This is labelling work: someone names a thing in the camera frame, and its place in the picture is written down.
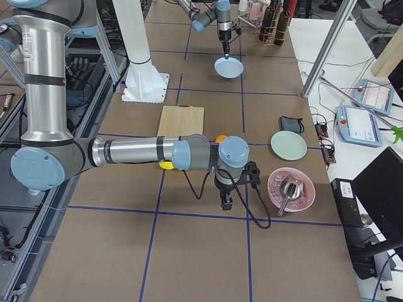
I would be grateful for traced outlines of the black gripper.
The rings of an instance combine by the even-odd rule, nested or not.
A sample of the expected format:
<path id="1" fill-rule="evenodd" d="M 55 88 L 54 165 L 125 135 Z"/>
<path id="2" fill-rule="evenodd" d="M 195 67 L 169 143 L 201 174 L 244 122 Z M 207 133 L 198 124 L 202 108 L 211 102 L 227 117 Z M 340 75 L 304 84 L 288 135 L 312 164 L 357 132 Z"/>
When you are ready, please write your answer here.
<path id="1" fill-rule="evenodd" d="M 230 55 L 229 42 L 231 39 L 231 31 L 232 31 L 231 21 L 218 22 L 218 37 L 219 40 L 222 42 L 225 59 L 228 59 Z"/>
<path id="2" fill-rule="evenodd" d="M 235 186 L 229 178 L 225 178 L 220 174 L 215 175 L 214 184 L 220 193 L 222 210 L 230 211 L 233 205 L 230 193 L 235 189 Z"/>

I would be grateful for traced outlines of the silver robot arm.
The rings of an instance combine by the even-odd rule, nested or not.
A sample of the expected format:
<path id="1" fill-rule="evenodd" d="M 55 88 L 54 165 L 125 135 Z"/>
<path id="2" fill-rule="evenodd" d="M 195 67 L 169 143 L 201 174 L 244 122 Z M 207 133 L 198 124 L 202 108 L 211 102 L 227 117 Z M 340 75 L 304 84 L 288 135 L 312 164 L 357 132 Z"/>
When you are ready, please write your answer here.
<path id="1" fill-rule="evenodd" d="M 171 161 L 173 167 L 215 174 L 221 207 L 231 210 L 231 191 L 245 184 L 249 147 L 237 136 L 210 143 L 203 135 L 103 140 L 74 138 L 67 129 L 65 36 L 73 29 L 97 29 L 96 1 L 8 1 L 22 31 L 27 131 L 21 148 L 11 158 L 11 170 L 24 186 L 46 191 L 86 170 L 105 164 L 143 164 Z M 224 64 L 229 57 L 231 33 L 241 28 L 231 22 L 230 1 L 215 1 L 205 12 L 190 1 L 178 1 L 192 27 L 200 32 L 217 22 Z M 169 74 L 159 73 L 152 63 L 140 1 L 113 1 L 129 61 L 124 101 L 162 103 Z"/>
<path id="2" fill-rule="evenodd" d="M 188 15 L 193 29 L 202 32 L 208 25 L 217 22 L 217 35 L 222 43 L 225 60 L 229 59 L 230 39 L 233 24 L 230 19 L 230 1 L 215 1 L 204 12 L 201 12 L 191 1 L 178 1 L 178 5 Z"/>

